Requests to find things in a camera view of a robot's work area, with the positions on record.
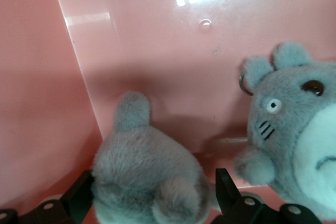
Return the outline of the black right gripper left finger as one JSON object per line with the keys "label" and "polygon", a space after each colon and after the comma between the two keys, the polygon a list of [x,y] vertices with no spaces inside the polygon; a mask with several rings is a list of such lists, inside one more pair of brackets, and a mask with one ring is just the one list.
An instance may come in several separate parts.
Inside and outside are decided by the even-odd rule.
{"label": "black right gripper left finger", "polygon": [[82,223],[92,206],[92,183],[91,171],[84,171],[59,199],[44,201],[35,208],[35,223]]}

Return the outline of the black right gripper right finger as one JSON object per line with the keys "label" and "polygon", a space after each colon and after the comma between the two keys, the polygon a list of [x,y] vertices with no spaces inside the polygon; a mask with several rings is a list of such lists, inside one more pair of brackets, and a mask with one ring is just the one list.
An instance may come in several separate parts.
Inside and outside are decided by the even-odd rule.
{"label": "black right gripper right finger", "polygon": [[220,206],[213,224],[256,224],[260,223],[263,204],[253,196],[242,196],[228,171],[217,168],[215,174],[216,198]]}

